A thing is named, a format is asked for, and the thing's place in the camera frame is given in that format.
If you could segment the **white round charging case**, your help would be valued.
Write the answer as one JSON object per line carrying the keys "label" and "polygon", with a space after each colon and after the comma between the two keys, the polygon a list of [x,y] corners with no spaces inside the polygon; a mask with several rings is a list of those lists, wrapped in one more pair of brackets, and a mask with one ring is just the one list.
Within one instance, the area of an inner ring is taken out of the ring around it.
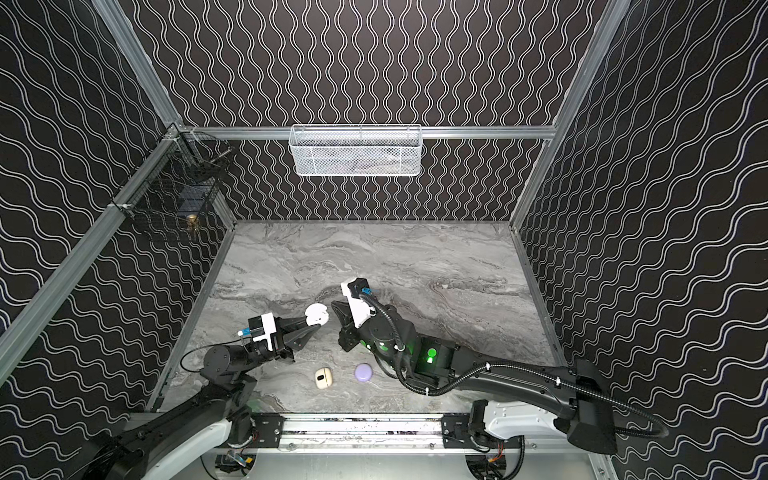
{"label": "white round charging case", "polygon": [[324,304],[313,303],[305,310],[305,321],[308,326],[323,326],[328,320],[329,312]]}

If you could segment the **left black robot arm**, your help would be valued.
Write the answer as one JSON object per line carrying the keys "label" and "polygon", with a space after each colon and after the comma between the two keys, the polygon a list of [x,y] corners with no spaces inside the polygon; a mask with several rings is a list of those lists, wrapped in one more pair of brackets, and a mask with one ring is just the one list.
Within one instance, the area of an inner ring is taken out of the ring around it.
{"label": "left black robot arm", "polygon": [[249,320],[233,341],[212,344],[199,375],[206,384],[188,400],[118,435],[99,434],[76,456],[71,479],[170,478],[205,452],[242,449],[258,435],[248,401],[265,363],[291,362],[328,322],[328,313],[297,318],[264,314]]}

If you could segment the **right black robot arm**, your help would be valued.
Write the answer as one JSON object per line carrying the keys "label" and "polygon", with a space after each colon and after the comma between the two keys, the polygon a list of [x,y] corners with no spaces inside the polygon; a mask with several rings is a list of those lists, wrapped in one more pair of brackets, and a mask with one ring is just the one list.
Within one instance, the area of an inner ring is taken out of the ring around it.
{"label": "right black robot arm", "polygon": [[341,324],[340,346],[345,351],[362,346],[411,393],[432,398],[456,390],[481,394],[470,410],[469,432],[482,446],[521,435],[502,412],[509,401],[550,414],[551,428],[590,453],[616,453],[620,436],[656,440],[669,434],[665,421],[609,395],[588,361],[568,368],[505,360],[421,334],[392,305],[363,303],[368,317],[358,322],[357,304],[355,299],[331,304]]}

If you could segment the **beige charging case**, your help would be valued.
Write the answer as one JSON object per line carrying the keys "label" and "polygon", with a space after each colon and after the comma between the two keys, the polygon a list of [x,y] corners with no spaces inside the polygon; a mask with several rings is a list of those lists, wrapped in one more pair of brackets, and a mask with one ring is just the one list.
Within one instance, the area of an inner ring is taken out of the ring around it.
{"label": "beige charging case", "polygon": [[321,368],[314,374],[316,387],[319,390],[325,390],[333,385],[333,376],[329,368]]}

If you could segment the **purple round charging case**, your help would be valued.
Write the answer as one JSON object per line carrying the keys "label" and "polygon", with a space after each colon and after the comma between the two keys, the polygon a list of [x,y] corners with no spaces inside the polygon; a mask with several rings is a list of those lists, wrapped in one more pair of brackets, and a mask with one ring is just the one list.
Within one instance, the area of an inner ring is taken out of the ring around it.
{"label": "purple round charging case", "polygon": [[373,369],[368,363],[360,363],[354,369],[354,377],[358,382],[369,382],[373,377]]}

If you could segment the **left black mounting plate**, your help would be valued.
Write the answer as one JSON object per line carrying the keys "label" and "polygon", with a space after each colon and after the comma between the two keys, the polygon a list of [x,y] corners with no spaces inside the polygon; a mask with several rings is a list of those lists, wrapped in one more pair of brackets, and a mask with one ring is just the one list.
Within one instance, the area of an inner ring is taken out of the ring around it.
{"label": "left black mounting plate", "polygon": [[275,413],[241,415],[232,420],[227,445],[236,449],[277,448],[284,423],[285,418]]}

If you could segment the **black mounting plate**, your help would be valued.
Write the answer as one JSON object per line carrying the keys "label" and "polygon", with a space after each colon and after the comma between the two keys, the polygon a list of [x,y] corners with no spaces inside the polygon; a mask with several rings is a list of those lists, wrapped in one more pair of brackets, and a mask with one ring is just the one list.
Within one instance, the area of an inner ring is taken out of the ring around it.
{"label": "black mounting plate", "polygon": [[470,421],[468,414],[444,414],[440,418],[440,433],[446,449],[472,449],[483,452],[497,450],[501,445],[504,445],[505,449],[517,449],[521,446],[521,440],[517,437],[500,440],[486,433],[479,425]]}
{"label": "black mounting plate", "polygon": [[275,413],[241,415],[232,420],[227,445],[236,449],[277,448],[284,423],[285,418]]}

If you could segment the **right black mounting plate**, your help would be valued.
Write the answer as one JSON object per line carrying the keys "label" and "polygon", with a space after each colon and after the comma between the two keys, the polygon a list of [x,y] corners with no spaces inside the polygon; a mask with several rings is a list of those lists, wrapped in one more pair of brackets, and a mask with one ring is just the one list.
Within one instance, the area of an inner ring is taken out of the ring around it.
{"label": "right black mounting plate", "polygon": [[440,433],[446,449],[472,449],[483,452],[497,450],[501,445],[504,445],[505,449],[517,449],[521,446],[521,440],[517,437],[500,440],[486,433],[479,425],[470,421],[468,414],[444,414],[440,418]]}

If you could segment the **small brass object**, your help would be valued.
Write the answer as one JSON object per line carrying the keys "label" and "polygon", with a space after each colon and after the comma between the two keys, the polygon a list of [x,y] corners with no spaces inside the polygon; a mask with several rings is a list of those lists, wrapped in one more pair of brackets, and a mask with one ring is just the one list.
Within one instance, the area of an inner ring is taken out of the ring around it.
{"label": "small brass object", "polygon": [[197,215],[191,214],[186,217],[186,228],[189,233],[197,233],[200,228],[200,222]]}

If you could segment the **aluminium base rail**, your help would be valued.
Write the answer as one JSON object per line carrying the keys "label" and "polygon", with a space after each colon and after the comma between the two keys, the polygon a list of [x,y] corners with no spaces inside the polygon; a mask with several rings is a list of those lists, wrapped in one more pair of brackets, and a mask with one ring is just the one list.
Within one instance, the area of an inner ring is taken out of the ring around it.
{"label": "aluminium base rail", "polygon": [[[530,454],[581,454],[554,427],[555,416],[537,407],[512,403],[498,411],[491,430],[507,437],[522,435]],[[444,414],[280,414],[285,418],[277,448],[236,449],[226,444],[205,451],[244,455],[279,454],[479,454],[446,449],[440,433]]]}

